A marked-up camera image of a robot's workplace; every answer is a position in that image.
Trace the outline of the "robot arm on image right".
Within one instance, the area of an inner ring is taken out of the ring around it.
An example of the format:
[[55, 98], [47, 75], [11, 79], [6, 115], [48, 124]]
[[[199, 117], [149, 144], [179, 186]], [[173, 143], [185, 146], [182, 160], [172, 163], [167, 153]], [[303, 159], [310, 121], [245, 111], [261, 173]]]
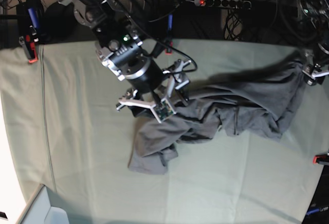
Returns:
[[297, 5], [307, 20], [311, 21], [315, 35], [306, 38], [298, 35], [289, 24], [287, 28], [300, 40], [315, 42], [310, 54], [305, 55], [311, 57], [313, 63], [304, 66], [303, 74], [309, 86], [320, 85], [328, 76], [328, 70], [322, 70], [328, 65], [328, 0], [297, 0]]

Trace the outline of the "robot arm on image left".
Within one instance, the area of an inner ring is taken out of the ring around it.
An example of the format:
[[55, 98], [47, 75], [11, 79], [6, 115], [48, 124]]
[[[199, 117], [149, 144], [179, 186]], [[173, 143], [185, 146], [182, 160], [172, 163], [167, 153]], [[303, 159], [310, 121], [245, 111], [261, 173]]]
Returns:
[[168, 68], [156, 62], [164, 50], [174, 51], [166, 41], [156, 41], [152, 52], [143, 49], [147, 19], [136, 0], [59, 0], [73, 5], [74, 16], [96, 36], [96, 54], [104, 67], [130, 88], [119, 98], [117, 110], [129, 108], [134, 116], [151, 114], [158, 122], [176, 114], [172, 100], [189, 84], [189, 66], [194, 60], [185, 53]]

